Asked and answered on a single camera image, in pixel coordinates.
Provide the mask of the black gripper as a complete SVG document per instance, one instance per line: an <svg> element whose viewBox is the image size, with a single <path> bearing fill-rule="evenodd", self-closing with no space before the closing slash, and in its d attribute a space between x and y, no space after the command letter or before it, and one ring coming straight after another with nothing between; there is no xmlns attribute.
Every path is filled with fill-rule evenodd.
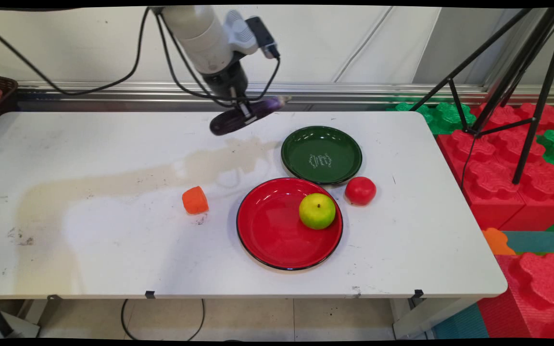
<svg viewBox="0 0 554 346"><path fill-rule="evenodd" d="M240 61L232 61L225 69L216 73L204 73L203 81L211 90L213 100L230 101L239 98L229 111L228 127L242 128L245 121L254 121L252 103L246 97L248 78Z"/></svg>

